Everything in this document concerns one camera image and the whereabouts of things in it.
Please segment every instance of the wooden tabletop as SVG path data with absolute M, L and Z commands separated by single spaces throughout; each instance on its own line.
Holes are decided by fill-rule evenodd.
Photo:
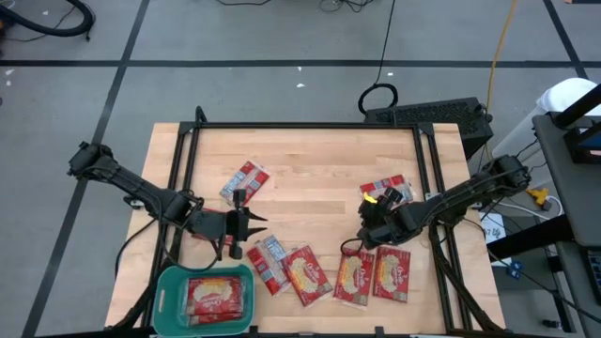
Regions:
M 177 138 L 178 124 L 156 124 L 150 139 L 142 177 L 167 186 Z M 468 167 L 456 125 L 435 125 L 444 183 L 448 188 L 469 178 Z M 186 138 L 178 177 L 181 188 L 190 137 Z M 434 175 L 423 138 L 430 185 Z M 242 248 L 275 235 L 285 249 L 309 244 L 332 286 L 340 264 L 340 243 L 356 236 L 360 228 L 357 208 L 363 183 L 403 174 L 412 182 L 415 199 L 423 200 L 411 131 L 403 130 L 223 130 L 200 131 L 192 189 L 206 200 L 206 207 L 230 209 L 219 191 L 247 160 L 265 166 L 271 173 L 261 190 L 248 203 L 251 211 L 269 219 L 268 230 L 254 235 Z M 479 222 L 477 213 L 468 219 Z M 146 224 L 144 211 L 134 211 L 128 236 Z M 455 228 L 465 285 L 480 306 L 504 326 L 501 305 L 485 240 L 480 229 L 463 222 Z M 157 238 L 157 227 L 134 240 L 121 259 L 106 324 L 115 324 L 127 313 L 148 283 Z M 370 295 L 367 310 L 328 298 L 303 308 L 292 288 L 272 297 L 246 256 L 241 261 L 226 257 L 217 266 L 246 264 L 255 273 L 254 325 L 261 332 L 373 333 L 382 326 L 387 333 L 443 333 L 439 289 L 427 231 L 399 246 L 411 252 L 408 303 Z M 185 234 L 181 263 L 203 267 L 214 257 L 207 242 Z M 460 328 L 453 287 L 455 326 Z

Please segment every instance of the green tray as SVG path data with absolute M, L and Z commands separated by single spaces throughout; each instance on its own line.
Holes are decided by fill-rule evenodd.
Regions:
M 188 317 L 182 314 L 182 302 L 189 278 L 212 276 L 238 276 L 245 284 L 242 318 L 221 323 L 188 327 Z M 245 265 L 235 268 L 213 268 L 205 272 L 188 272 L 178 267 L 166 269 L 159 278 L 152 326 L 163 337 L 200 337 L 239 334 L 245 332 L 254 315 L 253 272 Z

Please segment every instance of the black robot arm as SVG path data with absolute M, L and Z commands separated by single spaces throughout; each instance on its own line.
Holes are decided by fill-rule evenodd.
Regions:
M 368 250 L 380 244 L 401 244 L 418 236 L 427 225 L 459 223 L 474 203 L 487 204 L 522 192 L 530 180 L 528 167 L 515 156 L 503 156 L 489 162 L 469 180 L 426 202 L 394 207 L 402 195 L 389 188 L 376 203 L 362 202 L 359 207 L 362 228 L 357 237 Z
M 121 166 L 113 158 L 113 152 L 108 146 L 82 142 L 80 150 L 69 161 L 69 166 L 70 176 L 96 180 L 118 187 L 132 198 L 144 203 L 148 214 L 161 222 L 183 227 L 211 241 L 231 235 L 233 243 L 229 255 L 235 259 L 242 258 L 242 250 L 238 242 L 245 241 L 250 235 L 265 229 L 249 229 L 248 224 L 251 219 L 259 221 L 266 221 L 266 219 L 254 215 L 247 207 L 240 206 L 240 202 L 244 200 L 244 190 L 234 193 L 233 210 L 218 212 L 203 209 L 202 197 L 194 197 L 189 192 L 159 188 Z M 221 255 L 221 248 L 219 250 L 216 253 L 218 256 Z

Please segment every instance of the keyboard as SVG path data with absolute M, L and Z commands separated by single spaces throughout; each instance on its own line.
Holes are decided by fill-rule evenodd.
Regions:
M 601 304 L 601 252 L 584 251 L 584 267 L 589 273 L 597 303 Z

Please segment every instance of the snack package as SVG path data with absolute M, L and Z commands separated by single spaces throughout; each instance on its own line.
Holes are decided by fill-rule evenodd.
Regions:
M 266 239 L 259 240 L 246 254 L 261 276 L 267 289 L 272 296 L 276 296 L 290 287 L 290 281 L 288 280 L 281 263 L 276 260 L 265 241 Z
M 345 254 L 355 253 L 350 249 L 344 249 L 344 251 Z M 371 253 L 343 254 L 334 288 L 334 297 L 348 305 L 365 309 L 373 270 L 374 256 Z
M 221 314 L 221 315 L 191 315 L 188 320 L 188 325 L 201 325 L 210 323 L 219 323 L 227 320 L 242 318 L 242 313 Z
M 232 178 L 223 186 L 219 194 L 225 199 L 227 204 L 230 206 L 234 205 L 232 196 L 234 190 L 244 189 L 246 190 L 246 198 L 242 202 L 244 206 L 253 197 L 256 191 L 259 190 L 270 178 L 270 174 L 253 161 L 246 161 L 244 165 L 234 174 Z
M 385 246 L 378 247 L 374 296 L 407 302 L 411 253 Z
M 276 260 L 276 262 L 278 262 L 280 268 L 284 269 L 284 263 L 282 260 L 285 258 L 286 254 L 278 239 L 274 235 L 271 235 L 263 239 L 263 243 L 265 243 L 265 246 L 270 251 L 273 258 Z
M 284 259 L 284 266 L 303 306 L 311 305 L 332 291 L 326 274 L 308 245 L 290 253 Z
M 386 188 L 395 188 L 403 194 L 403 200 L 394 207 L 413 202 L 413 189 L 411 188 L 411 184 L 402 175 L 387 177 L 363 184 L 359 187 L 359 190 L 361 191 L 361 195 L 367 192 L 371 197 L 378 199 L 378 196 L 382 195 L 386 191 Z
M 239 277 L 190 278 L 186 285 L 185 315 L 198 316 L 190 322 L 208 323 L 211 320 L 228 320 L 229 316 L 242 314 L 244 308 L 243 285 Z

